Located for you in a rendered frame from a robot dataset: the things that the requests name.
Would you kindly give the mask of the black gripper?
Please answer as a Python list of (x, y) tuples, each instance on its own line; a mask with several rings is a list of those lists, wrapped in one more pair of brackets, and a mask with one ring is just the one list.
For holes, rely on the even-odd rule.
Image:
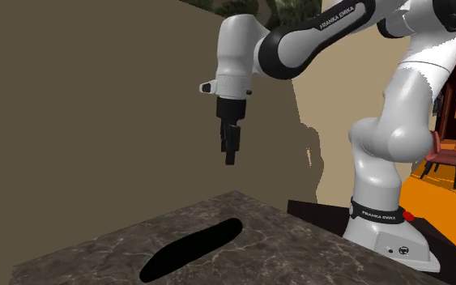
[(232, 100), (222, 97), (216, 99), (215, 114), (221, 120), (219, 128), (220, 148), (222, 152), (226, 152), (225, 163), (227, 165), (235, 164), (241, 136), (241, 128), (235, 124), (245, 118), (246, 105), (246, 100)]

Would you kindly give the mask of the black oblong object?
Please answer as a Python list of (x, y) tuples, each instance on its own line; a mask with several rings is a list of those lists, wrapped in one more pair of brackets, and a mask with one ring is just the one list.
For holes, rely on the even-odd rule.
[(139, 278), (144, 283), (160, 279), (228, 244), (242, 229), (238, 218), (230, 218), (175, 240), (150, 258), (140, 270)]

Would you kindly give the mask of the dark robot stand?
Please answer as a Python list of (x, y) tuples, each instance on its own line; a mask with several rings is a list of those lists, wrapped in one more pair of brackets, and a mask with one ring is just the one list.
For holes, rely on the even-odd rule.
[[(294, 200), (288, 201), (287, 213), (338, 236), (344, 234), (349, 218), (349, 209), (346, 207)], [(426, 274), (449, 285), (456, 285), (456, 245), (426, 219), (414, 218), (411, 225), (424, 235), (431, 251), (441, 264), (439, 273)]]

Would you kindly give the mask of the red chair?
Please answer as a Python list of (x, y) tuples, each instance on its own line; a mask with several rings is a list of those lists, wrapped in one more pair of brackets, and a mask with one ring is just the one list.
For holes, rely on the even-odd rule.
[(420, 179), (429, 174), (433, 166), (435, 166), (434, 171), (440, 165), (456, 166), (456, 151), (442, 149), (438, 132), (431, 130), (430, 133), (432, 135), (433, 145), (430, 152), (424, 157), (425, 166)]

